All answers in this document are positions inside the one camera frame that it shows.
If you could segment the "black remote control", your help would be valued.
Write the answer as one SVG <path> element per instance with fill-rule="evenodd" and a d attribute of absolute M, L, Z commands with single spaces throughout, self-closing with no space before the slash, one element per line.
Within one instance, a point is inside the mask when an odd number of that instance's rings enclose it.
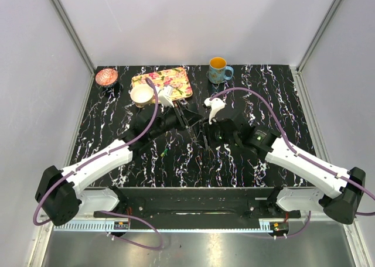
<path fill-rule="evenodd" d="M 200 148 L 208 150 L 209 143 L 206 133 L 206 119 L 197 112 L 186 109 L 183 111 L 187 122 L 187 129 L 192 137 L 192 141 Z"/>

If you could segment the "green battery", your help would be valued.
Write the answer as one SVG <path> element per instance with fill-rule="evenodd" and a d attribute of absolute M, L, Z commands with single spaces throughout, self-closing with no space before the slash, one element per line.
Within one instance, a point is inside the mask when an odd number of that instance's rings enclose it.
<path fill-rule="evenodd" d="M 166 148 L 162 153 L 161 153 L 161 157 L 164 157 L 168 152 L 168 148 Z"/>

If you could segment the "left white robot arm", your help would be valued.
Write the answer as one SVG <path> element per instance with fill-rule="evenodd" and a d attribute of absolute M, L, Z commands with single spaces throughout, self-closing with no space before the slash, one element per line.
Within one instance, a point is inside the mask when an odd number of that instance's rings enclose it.
<path fill-rule="evenodd" d="M 175 102 L 171 107 L 149 105 L 131 121 L 129 128 L 108 146 L 90 157 L 70 166 L 58 169 L 52 165 L 44 170 L 35 200 L 37 209 L 33 215 L 35 225 L 40 225 L 38 214 L 43 210 L 48 221 L 61 226 L 79 214 L 108 211 L 113 217 L 122 217 L 127 204 L 118 189 L 85 189 L 112 170 L 129 163 L 144 154 L 149 144 L 171 131 L 184 131 L 199 122 L 195 103 Z"/>

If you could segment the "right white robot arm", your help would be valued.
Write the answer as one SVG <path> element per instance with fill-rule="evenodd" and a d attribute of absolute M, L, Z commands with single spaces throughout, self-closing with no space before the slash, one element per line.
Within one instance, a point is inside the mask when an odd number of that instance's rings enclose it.
<path fill-rule="evenodd" d="M 267 213 L 279 218 L 295 210 L 323 212 L 341 224 L 352 224 L 363 197 L 366 173 L 332 165 L 283 139 L 278 131 L 235 123 L 231 119 L 205 120 L 205 143 L 216 148 L 234 146 L 254 160 L 268 162 L 313 184 L 310 189 L 278 188 L 269 196 Z"/>

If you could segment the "floral rectangular tray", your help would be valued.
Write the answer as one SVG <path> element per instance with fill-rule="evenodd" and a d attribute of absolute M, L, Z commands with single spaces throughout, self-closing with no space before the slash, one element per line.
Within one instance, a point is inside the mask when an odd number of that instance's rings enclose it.
<path fill-rule="evenodd" d="M 145 79 L 149 78 L 156 87 L 162 88 L 165 85 L 172 87 L 170 98 L 172 101 L 187 99 L 193 95 L 193 90 L 188 79 L 186 70 L 177 67 L 167 70 L 154 71 L 148 74 L 133 76 L 132 87 L 145 84 Z"/>

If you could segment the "cream white bowl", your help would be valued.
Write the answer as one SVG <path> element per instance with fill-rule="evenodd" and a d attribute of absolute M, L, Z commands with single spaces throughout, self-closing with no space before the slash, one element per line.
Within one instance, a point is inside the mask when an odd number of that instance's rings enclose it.
<path fill-rule="evenodd" d="M 130 97 L 137 107 L 142 108 L 152 101 L 154 91 L 149 85 L 140 84 L 131 90 Z"/>

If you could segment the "blue mug orange inside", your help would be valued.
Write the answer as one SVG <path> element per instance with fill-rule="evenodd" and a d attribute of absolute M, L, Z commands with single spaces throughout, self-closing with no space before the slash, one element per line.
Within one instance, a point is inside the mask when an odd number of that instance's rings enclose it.
<path fill-rule="evenodd" d="M 213 84 L 221 84 L 233 78 L 234 69 L 222 57 L 214 57 L 209 62 L 208 79 Z"/>

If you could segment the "red patterned bowl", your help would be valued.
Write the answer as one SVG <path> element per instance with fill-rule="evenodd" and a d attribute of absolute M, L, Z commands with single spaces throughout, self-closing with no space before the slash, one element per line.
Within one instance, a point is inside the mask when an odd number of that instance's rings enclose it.
<path fill-rule="evenodd" d="M 113 68 L 100 70 L 95 77 L 95 81 L 102 87 L 109 87 L 117 82 L 118 71 Z"/>

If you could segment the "left aluminium frame post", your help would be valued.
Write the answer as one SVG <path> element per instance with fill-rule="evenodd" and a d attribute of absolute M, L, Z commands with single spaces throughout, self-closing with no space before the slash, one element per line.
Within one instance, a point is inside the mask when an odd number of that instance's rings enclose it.
<path fill-rule="evenodd" d="M 65 28 L 79 56 L 81 57 L 85 67 L 89 71 L 90 75 L 93 76 L 96 70 L 96 67 L 91 61 L 90 56 L 88 55 L 86 49 L 84 48 L 83 43 L 80 40 L 61 0 L 49 0 L 49 1 L 52 4 L 52 7 L 54 8 L 56 14 L 58 15 L 63 27 Z"/>

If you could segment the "aluminium frame post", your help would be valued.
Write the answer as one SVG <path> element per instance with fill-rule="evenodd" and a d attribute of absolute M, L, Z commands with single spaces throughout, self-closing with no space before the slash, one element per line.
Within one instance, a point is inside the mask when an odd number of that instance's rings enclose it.
<path fill-rule="evenodd" d="M 49 0 L 49 1 L 52 4 L 52 7 L 54 8 L 56 14 L 58 15 L 63 27 L 65 28 L 79 56 L 81 57 L 85 67 L 89 71 L 90 75 L 93 76 L 96 70 L 96 67 L 91 61 L 90 56 L 88 55 L 86 49 L 84 48 L 83 43 L 80 40 L 61 0 Z"/>
<path fill-rule="evenodd" d="M 302 56 L 301 60 L 299 61 L 298 65 L 296 66 L 296 70 L 298 73 L 301 73 L 304 67 L 306 66 L 308 60 L 310 59 L 312 53 L 316 49 L 317 45 L 319 44 L 323 34 L 327 30 L 330 23 L 333 21 L 338 9 L 340 8 L 342 2 L 344 0 L 333 0 L 325 13 L 320 25 L 318 26 L 317 31 L 315 32 L 307 50 L 305 51 L 304 55 Z"/>

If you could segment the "aluminium frame rail front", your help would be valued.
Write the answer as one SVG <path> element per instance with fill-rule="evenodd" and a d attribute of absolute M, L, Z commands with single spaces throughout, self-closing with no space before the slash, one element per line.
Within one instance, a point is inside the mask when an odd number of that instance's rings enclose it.
<path fill-rule="evenodd" d="M 300 196 L 293 191 L 280 199 L 237 197 L 135 197 L 94 196 L 92 191 L 77 204 L 71 201 L 51 216 L 61 231 L 243 232 L 269 233 L 280 237 L 289 232 L 288 220 L 302 213 L 324 213 L 351 224 L 348 206 L 329 207 L 329 199 L 313 191 Z"/>

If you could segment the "right aluminium frame post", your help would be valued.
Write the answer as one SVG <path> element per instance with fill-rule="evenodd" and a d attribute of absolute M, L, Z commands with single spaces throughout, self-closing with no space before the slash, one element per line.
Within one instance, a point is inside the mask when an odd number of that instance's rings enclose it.
<path fill-rule="evenodd" d="M 301 60 L 299 61 L 298 65 L 296 66 L 296 70 L 298 73 L 301 73 L 304 67 L 306 66 L 308 60 L 310 59 L 312 53 L 316 49 L 317 45 L 319 44 L 323 34 L 327 30 L 330 23 L 333 21 L 338 9 L 340 8 L 342 2 L 344 0 L 333 0 L 325 13 L 320 25 L 318 26 L 317 31 L 315 32 L 307 50 L 305 51 L 304 55 L 302 56 Z"/>

